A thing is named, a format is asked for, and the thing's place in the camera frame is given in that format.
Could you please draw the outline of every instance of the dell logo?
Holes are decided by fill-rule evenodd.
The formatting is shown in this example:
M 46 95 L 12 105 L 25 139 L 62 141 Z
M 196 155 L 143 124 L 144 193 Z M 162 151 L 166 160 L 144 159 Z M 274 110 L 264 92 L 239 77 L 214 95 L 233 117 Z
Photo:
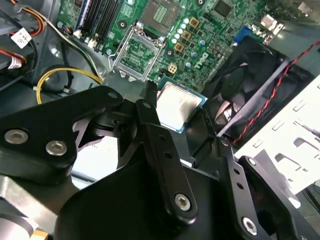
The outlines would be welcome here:
M 209 57 L 209 54 L 204 52 L 202 54 L 202 57 L 200 57 L 199 61 L 196 63 L 196 65 L 194 66 L 196 69 L 200 69 L 200 67 L 202 66 L 202 64 L 205 62 L 205 60 Z

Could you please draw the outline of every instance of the black fan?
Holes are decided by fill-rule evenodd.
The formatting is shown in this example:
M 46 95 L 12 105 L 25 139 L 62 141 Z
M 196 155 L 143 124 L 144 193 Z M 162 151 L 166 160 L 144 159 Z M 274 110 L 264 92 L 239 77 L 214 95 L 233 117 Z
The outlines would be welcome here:
M 237 46 L 202 92 L 208 98 L 204 108 L 218 136 L 225 134 L 236 139 L 240 135 L 245 124 L 265 104 L 275 86 L 277 75 L 288 63 L 286 56 L 251 37 L 246 37 Z M 300 92 L 314 79 L 297 66 L 293 69 L 285 76 L 277 99 L 263 113 L 255 132 L 297 95 L 297 89 Z

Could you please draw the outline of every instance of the green circuit board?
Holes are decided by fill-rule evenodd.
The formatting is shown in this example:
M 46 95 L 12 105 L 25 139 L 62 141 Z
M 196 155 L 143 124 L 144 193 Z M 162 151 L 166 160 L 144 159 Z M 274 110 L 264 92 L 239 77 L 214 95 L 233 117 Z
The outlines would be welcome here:
M 79 1 L 87 0 L 62 0 L 58 16 L 72 30 L 77 27 Z M 166 37 L 148 78 L 159 82 L 167 76 L 199 92 L 232 53 L 239 30 L 260 21 L 265 6 L 265 0 L 123 0 L 97 48 L 103 54 L 116 54 L 130 27 L 142 21 L 147 35 Z M 121 63 L 140 73 L 154 55 L 138 42 L 131 44 L 136 48 L 127 51 Z M 174 73 L 168 71 L 171 65 L 177 66 Z
M 128 51 L 121 58 L 120 62 L 131 69 L 135 69 L 138 73 L 143 74 L 154 56 L 155 52 L 142 42 L 130 39 Z

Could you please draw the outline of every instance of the yellow wire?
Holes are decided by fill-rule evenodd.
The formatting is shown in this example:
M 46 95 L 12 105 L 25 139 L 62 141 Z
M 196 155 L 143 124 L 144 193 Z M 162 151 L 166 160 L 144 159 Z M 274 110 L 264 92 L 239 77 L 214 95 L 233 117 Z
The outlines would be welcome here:
M 46 73 L 44 73 L 40 79 L 39 82 L 36 86 L 36 100 L 38 104 L 42 104 L 42 100 L 41 100 L 41 87 L 44 84 L 44 82 L 46 81 L 47 77 L 49 77 L 50 75 L 56 73 L 56 72 L 60 72 L 60 71 L 70 71 L 70 72 L 75 72 L 75 73 L 79 73 L 79 74 L 83 74 L 86 75 L 87 77 L 93 79 L 95 82 L 97 82 L 98 84 L 102 84 L 102 80 L 95 76 L 93 73 L 88 72 L 88 71 L 84 71 L 78 68 L 73 68 L 73 67 L 57 67 L 54 68 L 52 70 L 47 71 Z
M 13 4 L 16 4 L 16 3 L 17 3 L 17 1 L 15 1 L 15 0 L 11 0 L 11 2 L 12 2 Z M 24 11 L 30 13 L 31 15 L 36 16 L 36 17 L 39 19 L 39 21 L 41 21 L 41 23 L 42 23 L 42 25 L 43 25 L 43 28 L 45 28 L 46 23 L 45 23 L 45 21 L 43 20 L 43 18 L 42 18 L 38 13 L 36 13 L 35 11 L 33 11 L 31 8 L 23 7 L 22 9 L 23 9 Z

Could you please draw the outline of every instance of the ram slot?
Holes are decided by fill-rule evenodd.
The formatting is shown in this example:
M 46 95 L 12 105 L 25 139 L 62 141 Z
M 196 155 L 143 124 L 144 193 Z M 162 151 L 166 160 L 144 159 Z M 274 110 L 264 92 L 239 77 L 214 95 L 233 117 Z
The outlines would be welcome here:
M 98 18 L 99 9 L 101 8 L 103 0 L 93 0 L 87 17 L 83 24 L 82 31 L 84 33 L 91 33 L 94 30 L 96 19 Z
M 82 28 L 82 26 L 84 25 L 91 1 L 92 0 L 84 0 L 80 14 L 79 14 L 78 21 L 76 23 L 76 27 L 75 27 L 76 30 Z
M 100 18 L 96 33 L 99 36 L 99 40 L 107 38 L 110 28 L 117 16 L 120 8 L 120 0 L 108 0 L 104 6 L 103 14 Z

